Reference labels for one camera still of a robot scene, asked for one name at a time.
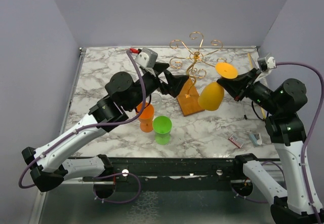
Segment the yellow plastic wine glass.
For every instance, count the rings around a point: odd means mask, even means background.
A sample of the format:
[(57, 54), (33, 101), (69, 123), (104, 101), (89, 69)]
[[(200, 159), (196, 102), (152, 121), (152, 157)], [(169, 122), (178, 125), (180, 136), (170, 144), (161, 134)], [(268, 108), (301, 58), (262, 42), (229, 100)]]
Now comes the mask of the yellow plastic wine glass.
[[(235, 79), (238, 76), (237, 69), (227, 63), (218, 62), (215, 65), (216, 72), (221, 76), (221, 79)], [(208, 111), (216, 111), (224, 98), (224, 88), (217, 82), (208, 84), (201, 92), (198, 98), (198, 105)]]

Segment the orange plastic wine glass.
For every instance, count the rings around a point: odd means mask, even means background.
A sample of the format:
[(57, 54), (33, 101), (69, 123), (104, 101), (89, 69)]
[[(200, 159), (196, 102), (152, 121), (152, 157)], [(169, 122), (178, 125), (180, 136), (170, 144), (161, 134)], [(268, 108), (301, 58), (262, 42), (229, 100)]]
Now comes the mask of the orange plastic wine glass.
[(145, 103), (145, 109), (138, 118), (140, 121), (140, 129), (145, 132), (151, 132), (153, 130), (152, 122), (154, 118), (154, 107), (152, 104)]

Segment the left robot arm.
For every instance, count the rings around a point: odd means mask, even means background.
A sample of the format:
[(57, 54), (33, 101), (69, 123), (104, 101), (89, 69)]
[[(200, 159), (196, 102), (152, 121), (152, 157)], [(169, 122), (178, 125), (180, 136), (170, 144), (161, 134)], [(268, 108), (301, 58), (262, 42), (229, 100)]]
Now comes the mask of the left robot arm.
[(130, 119), (126, 112), (140, 111), (139, 104), (144, 103), (154, 91), (177, 97), (189, 77), (174, 76), (168, 67), (168, 64), (158, 62), (153, 67), (153, 73), (136, 68), (137, 81), (133, 81), (125, 71), (115, 73), (105, 85), (107, 95), (90, 108), (78, 123), (42, 147), (25, 148), (22, 151), (27, 164), (25, 171), (30, 172), (34, 186), (41, 192), (47, 192), (72, 178), (108, 180), (112, 169), (107, 157), (98, 155), (77, 162), (71, 159), (71, 155), (116, 127), (136, 120), (139, 115)]

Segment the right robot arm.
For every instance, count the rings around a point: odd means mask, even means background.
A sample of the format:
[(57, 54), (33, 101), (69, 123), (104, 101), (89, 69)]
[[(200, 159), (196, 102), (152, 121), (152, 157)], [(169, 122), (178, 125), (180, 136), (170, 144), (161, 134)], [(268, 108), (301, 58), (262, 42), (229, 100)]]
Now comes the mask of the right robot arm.
[(309, 135), (297, 115), (307, 103), (306, 87), (297, 79), (287, 79), (271, 91), (256, 80), (260, 73), (254, 68), (235, 79), (217, 82), (235, 101), (246, 97), (269, 112), (265, 128), (279, 156), (286, 187), (274, 180), (253, 154), (235, 157), (233, 175), (249, 178), (261, 191), (275, 223), (323, 223), (323, 205), (308, 164)]

